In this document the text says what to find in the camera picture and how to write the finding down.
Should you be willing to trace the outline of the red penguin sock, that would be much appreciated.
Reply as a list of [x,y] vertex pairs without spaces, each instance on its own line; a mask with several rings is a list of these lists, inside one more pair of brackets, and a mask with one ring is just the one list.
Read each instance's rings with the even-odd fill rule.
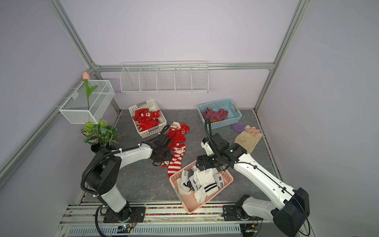
[[168,167],[169,167],[169,164],[170,164],[170,161],[164,161],[164,162],[162,162],[161,166],[162,166],[163,168],[168,168]]

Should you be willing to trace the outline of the santa striped small sock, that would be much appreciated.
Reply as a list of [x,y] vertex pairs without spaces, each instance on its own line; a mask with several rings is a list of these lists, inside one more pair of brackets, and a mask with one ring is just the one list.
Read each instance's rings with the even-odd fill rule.
[[186,153],[185,144],[177,143],[172,147],[172,156],[168,165],[168,177],[171,177],[182,168],[182,159]]

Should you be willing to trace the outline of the white sock grey emblem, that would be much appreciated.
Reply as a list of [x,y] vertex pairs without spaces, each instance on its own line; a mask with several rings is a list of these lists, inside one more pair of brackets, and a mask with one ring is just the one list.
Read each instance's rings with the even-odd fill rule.
[[216,184],[217,184],[217,187],[218,187],[219,189],[224,188],[225,183],[224,183],[223,175],[222,175],[221,173],[216,173],[216,174],[214,174],[214,175],[213,175],[213,178],[214,178],[214,180],[215,180],[215,182],[216,182]]

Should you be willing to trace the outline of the white black striped sock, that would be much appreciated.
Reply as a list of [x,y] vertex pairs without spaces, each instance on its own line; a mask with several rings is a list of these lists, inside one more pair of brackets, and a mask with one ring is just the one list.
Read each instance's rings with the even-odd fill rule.
[[198,204],[203,204],[207,199],[215,196],[219,191],[213,175],[217,173],[215,168],[200,171],[196,166],[193,169],[194,181],[199,185],[199,189],[195,191],[194,197]]

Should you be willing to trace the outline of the white sock black pattern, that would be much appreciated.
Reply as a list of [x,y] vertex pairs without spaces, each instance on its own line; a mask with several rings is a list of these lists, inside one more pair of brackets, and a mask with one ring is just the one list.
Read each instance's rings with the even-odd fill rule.
[[177,187],[180,195],[189,195],[192,191],[192,183],[189,180],[189,172],[182,171],[181,178],[177,179]]

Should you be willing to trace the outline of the red white striped sock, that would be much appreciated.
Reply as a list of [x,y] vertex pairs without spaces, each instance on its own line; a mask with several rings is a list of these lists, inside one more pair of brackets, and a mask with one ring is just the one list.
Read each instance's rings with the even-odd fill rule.
[[150,111],[149,109],[139,109],[135,112],[133,120],[136,122],[139,132],[151,129],[160,124],[161,111]]

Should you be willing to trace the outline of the pink purple yellow sock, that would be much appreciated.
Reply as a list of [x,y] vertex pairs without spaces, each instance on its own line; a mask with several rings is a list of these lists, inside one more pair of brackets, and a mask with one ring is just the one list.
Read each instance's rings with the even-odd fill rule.
[[204,119],[209,118],[211,123],[214,123],[226,120],[228,118],[229,112],[225,109],[219,109],[218,111],[214,111],[210,108],[207,108],[205,112],[202,112],[201,114]]

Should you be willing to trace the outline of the plain red fleece sock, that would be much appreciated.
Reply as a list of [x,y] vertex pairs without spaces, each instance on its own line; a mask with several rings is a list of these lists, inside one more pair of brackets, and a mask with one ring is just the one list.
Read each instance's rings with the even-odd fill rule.
[[181,131],[171,131],[166,134],[167,137],[171,139],[168,148],[171,150],[181,149],[185,147],[186,137]]

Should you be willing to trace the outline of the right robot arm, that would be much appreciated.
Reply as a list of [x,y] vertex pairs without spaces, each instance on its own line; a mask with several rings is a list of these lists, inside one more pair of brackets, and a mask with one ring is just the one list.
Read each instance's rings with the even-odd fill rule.
[[269,202],[243,195],[233,206],[224,209],[226,221],[247,220],[251,217],[273,222],[286,236],[294,237],[301,227],[308,223],[310,202],[308,193],[294,189],[263,168],[239,144],[230,144],[220,134],[212,133],[209,118],[204,123],[206,137],[201,146],[205,155],[198,156],[196,167],[199,171],[225,171],[232,168],[248,178],[269,198]]

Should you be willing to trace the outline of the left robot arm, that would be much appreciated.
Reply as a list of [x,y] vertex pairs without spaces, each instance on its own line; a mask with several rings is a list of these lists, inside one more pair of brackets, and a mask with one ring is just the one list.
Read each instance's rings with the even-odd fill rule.
[[165,125],[158,135],[150,140],[126,149],[100,149],[82,174],[80,187],[85,193],[93,194],[106,207],[107,214],[116,222],[128,222],[133,216],[129,202],[116,186],[119,170],[141,160],[152,160],[153,166],[171,161],[169,144],[172,139],[165,135]]

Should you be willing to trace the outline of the white plastic basket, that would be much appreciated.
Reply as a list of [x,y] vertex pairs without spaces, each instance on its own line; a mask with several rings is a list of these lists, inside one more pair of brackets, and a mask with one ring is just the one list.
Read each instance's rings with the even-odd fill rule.
[[129,107],[129,113],[142,138],[159,133],[167,125],[166,118],[153,99]]

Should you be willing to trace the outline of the beige work glove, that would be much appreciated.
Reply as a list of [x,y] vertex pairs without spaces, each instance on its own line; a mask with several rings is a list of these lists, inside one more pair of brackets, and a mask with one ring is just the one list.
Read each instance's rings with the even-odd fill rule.
[[[255,128],[255,127],[251,127],[247,125],[244,128]],[[242,148],[244,148],[247,151],[247,153],[252,154],[252,152],[254,151],[255,147],[257,146],[262,136],[263,135],[261,133],[253,133],[253,132],[244,131],[235,138],[234,143],[239,144]]]

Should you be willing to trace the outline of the green potted plant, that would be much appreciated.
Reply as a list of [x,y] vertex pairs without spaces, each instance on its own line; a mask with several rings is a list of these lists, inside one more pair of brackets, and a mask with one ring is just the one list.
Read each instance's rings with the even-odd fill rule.
[[91,151],[94,153],[103,148],[114,150],[113,144],[122,137],[122,134],[118,133],[114,126],[108,125],[103,119],[100,119],[98,124],[87,122],[81,130],[81,135],[85,137],[84,143],[90,145]]

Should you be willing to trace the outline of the artificial pink tulip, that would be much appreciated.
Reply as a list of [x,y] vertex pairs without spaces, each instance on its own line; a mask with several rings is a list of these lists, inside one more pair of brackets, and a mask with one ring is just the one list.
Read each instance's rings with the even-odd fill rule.
[[94,90],[96,90],[98,88],[98,85],[95,85],[95,86],[90,86],[88,84],[88,81],[90,80],[90,75],[88,72],[84,72],[83,73],[83,84],[85,86],[85,95],[86,95],[86,98],[87,98],[87,109],[90,110],[90,102],[89,102],[89,99],[90,99],[90,96],[91,94],[93,93]]

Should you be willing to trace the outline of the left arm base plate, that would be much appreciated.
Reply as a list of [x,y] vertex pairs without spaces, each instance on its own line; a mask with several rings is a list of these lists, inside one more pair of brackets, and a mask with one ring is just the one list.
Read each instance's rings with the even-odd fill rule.
[[112,209],[107,210],[104,223],[142,223],[146,215],[144,206],[126,207],[116,213]]

